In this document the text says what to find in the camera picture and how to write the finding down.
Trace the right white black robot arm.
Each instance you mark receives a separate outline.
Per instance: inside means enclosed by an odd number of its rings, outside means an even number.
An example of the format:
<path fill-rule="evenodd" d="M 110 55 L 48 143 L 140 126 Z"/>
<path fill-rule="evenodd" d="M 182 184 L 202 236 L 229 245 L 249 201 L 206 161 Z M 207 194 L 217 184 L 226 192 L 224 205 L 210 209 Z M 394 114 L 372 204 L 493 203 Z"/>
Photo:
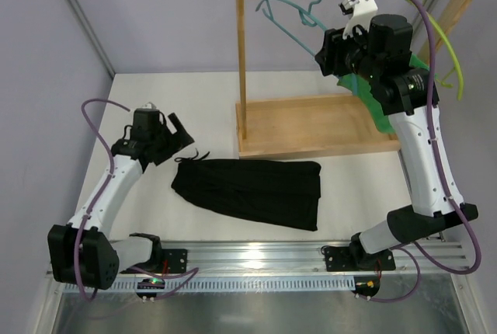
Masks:
<path fill-rule="evenodd" d="M 478 218 L 454 182 L 440 131 L 439 97 L 429 70 L 411 64 L 412 26 L 404 16 L 374 16 L 367 29 L 330 29 L 315 60 L 324 76 L 356 75 L 394 129 L 401 145 L 411 203 L 351 238 L 349 258 L 372 267 L 395 246 L 416 242 Z"/>

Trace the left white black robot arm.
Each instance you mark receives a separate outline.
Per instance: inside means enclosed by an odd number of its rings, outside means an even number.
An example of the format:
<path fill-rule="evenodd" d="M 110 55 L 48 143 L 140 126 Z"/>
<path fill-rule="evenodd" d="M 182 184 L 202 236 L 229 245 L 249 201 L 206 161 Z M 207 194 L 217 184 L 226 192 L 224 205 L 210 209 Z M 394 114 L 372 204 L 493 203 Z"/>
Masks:
<path fill-rule="evenodd" d="M 194 142 L 179 118 L 139 108 L 122 138 L 106 148 L 109 164 L 90 198 L 66 225 L 49 230 L 47 242 L 54 279 L 106 290 L 119 273 L 135 266 L 147 271 L 163 261 L 156 235 L 132 233 L 118 242 L 108 237 L 133 186 L 150 165 L 159 166 Z"/>

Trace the teal plastic hanger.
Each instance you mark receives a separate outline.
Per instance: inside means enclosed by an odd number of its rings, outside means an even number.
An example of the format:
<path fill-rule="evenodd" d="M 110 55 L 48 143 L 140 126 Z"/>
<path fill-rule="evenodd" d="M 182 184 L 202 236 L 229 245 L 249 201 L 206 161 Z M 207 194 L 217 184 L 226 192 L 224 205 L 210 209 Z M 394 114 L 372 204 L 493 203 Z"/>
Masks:
<path fill-rule="evenodd" d="M 340 0 L 259 0 L 254 4 L 255 27 L 251 69 L 319 71 L 315 55 L 327 29 L 345 26 Z"/>

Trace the black trousers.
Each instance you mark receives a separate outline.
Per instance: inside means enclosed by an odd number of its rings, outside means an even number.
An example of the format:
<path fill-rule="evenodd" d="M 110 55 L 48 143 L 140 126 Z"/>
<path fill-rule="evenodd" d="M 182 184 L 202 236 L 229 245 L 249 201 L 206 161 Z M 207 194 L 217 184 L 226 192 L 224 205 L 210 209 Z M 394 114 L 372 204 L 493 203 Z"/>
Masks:
<path fill-rule="evenodd" d="M 314 161 L 178 157 L 171 188 L 186 202 L 246 221 L 318 230 L 321 165 Z"/>

